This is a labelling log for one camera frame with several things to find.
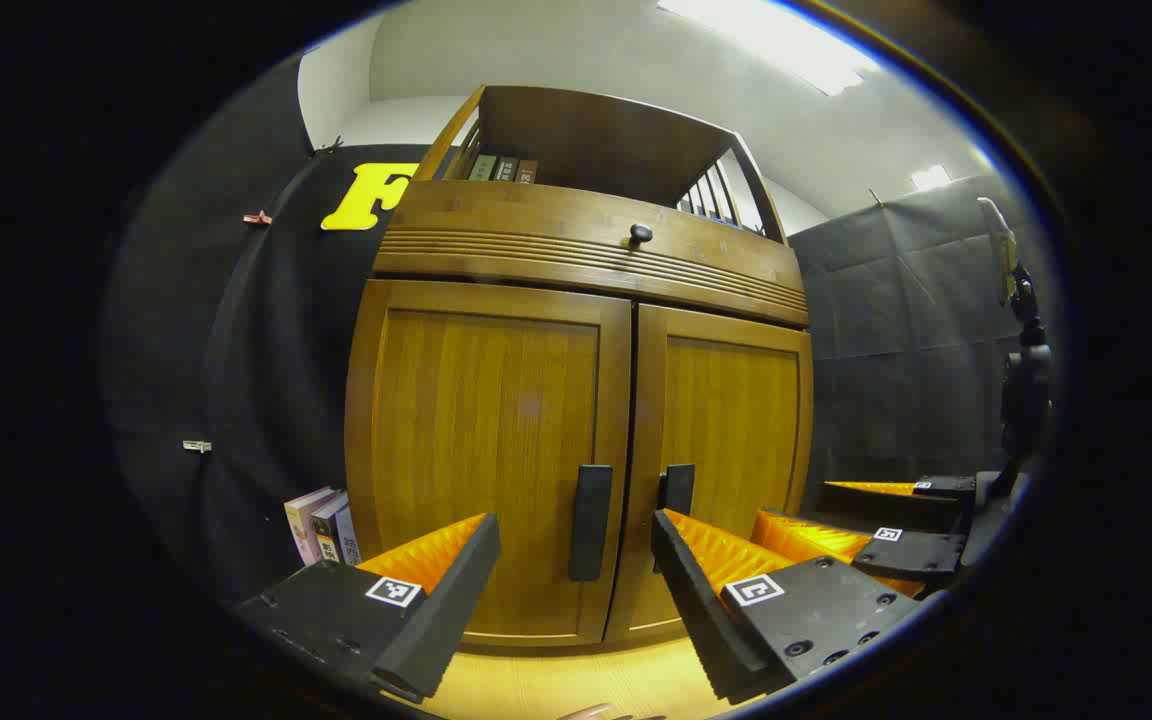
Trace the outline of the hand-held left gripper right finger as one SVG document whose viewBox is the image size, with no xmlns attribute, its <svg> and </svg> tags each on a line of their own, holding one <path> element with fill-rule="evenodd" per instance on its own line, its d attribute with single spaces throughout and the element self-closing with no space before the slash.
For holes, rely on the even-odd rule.
<svg viewBox="0 0 1152 720">
<path fill-rule="evenodd" d="M 785 556 L 681 511 L 654 511 L 652 553 L 710 687 L 732 705 L 849 664 L 922 607 L 835 553 Z"/>
</svg>

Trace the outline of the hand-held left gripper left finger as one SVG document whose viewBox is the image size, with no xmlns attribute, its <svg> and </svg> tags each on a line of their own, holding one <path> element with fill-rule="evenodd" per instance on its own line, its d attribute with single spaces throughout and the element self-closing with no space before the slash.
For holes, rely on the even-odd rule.
<svg viewBox="0 0 1152 720">
<path fill-rule="evenodd" d="M 343 691 L 419 705 L 438 692 L 499 556 L 497 515 L 480 511 L 361 564 L 306 566 L 236 615 Z"/>
</svg>

